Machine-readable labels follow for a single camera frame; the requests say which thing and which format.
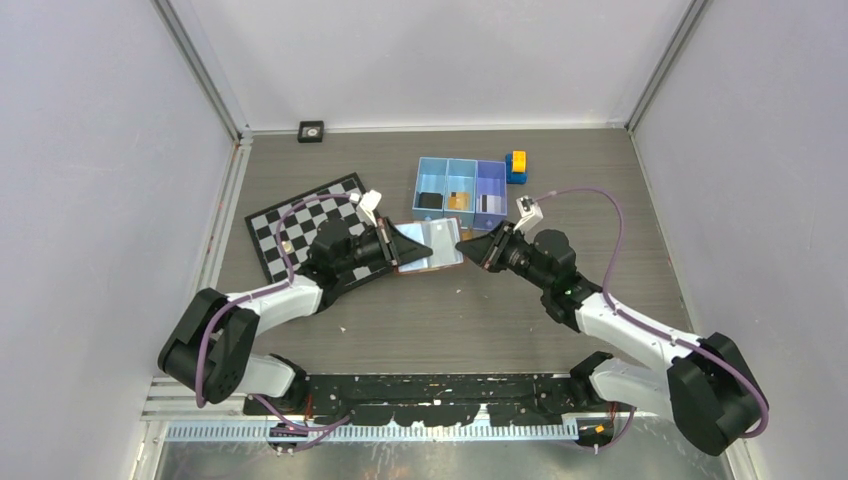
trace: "peeling black surface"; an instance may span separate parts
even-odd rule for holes
[[[466,425],[485,406],[492,426],[557,425],[562,414],[578,408],[607,408],[606,403],[576,407],[573,382],[552,374],[311,375],[302,381],[311,395],[307,406],[277,405],[289,414],[305,414],[310,408],[319,424],[349,415],[353,425],[381,426],[392,420],[401,426],[419,421],[428,427]],[[268,415],[253,400],[245,401],[244,413]]]

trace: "table surface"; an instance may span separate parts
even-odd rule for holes
[[[622,204],[626,236],[611,283],[633,308],[689,330],[680,292],[657,226],[642,171],[623,130],[527,130],[328,133],[321,144],[294,135],[258,135],[245,173],[218,281],[223,292],[267,283],[244,217],[344,174],[357,172],[383,194],[379,211],[412,220],[421,156],[498,160],[526,150],[528,181],[514,198],[572,186],[599,186]],[[568,235],[577,266],[601,282],[615,245],[615,210],[602,196],[547,200],[536,227]],[[255,353],[277,353],[314,373],[567,372],[608,344],[554,323],[540,291],[510,272],[491,274],[466,262],[441,271],[383,277],[343,296],[319,315],[257,338]]]

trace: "white wall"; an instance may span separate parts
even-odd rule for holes
[[[623,124],[689,0],[175,3],[231,110],[290,130]]]
[[[704,333],[771,402],[764,478],[845,478],[848,3],[714,2],[637,145]]]
[[[0,12],[0,478],[127,478],[230,141],[150,2]]]

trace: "chessboard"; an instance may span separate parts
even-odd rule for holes
[[[327,193],[358,193],[361,195],[365,191],[365,186],[359,179],[359,175],[351,173],[245,217],[244,220],[247,223],[250,238],[253,240],[253,246],[256,248],[259,263],[262,265],[262,271],[265,273],[268,283],[276,283],[286,278],[285,263],[280,257],[280,249],[277,248],[274,235],[280,218],[292,205],[301,200],[308,200]],[[359,217],[356,207],[350,200],[342,198],[309,202],[305,208],[283,221],[280,239],[290,246],[289,259],[291,259],[295,272],[309,255],[309,246],[317,235],[318,225],[325,220],[335,218],[341,218],[347,223],[351,235],[359,235],[367,225],[365,220]],[[346,278],[342,279],[345,285],[344,290],[350,290],[377,278],[378,273],[385,273],[382,270],[375,271],[371,267],[354,269]]]

